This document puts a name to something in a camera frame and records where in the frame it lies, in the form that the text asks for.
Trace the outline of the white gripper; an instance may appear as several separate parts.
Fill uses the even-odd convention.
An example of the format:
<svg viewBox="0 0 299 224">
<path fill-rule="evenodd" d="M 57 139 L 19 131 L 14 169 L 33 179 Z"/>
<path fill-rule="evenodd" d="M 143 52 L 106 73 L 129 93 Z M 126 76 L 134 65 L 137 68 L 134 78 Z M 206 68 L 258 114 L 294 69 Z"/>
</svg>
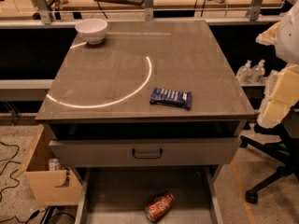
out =
<svg viewBox="0 0 299 224">
<path fill-rule="evenodd" d="M 276 55 L 288 63 L 281 71 L 272 70 L 264 89 L 257 123 L 273 128 L 299 102 L 299 1 L 280 22 L 258 34 L 258 44 L 275 45 Z"/>
</svg>

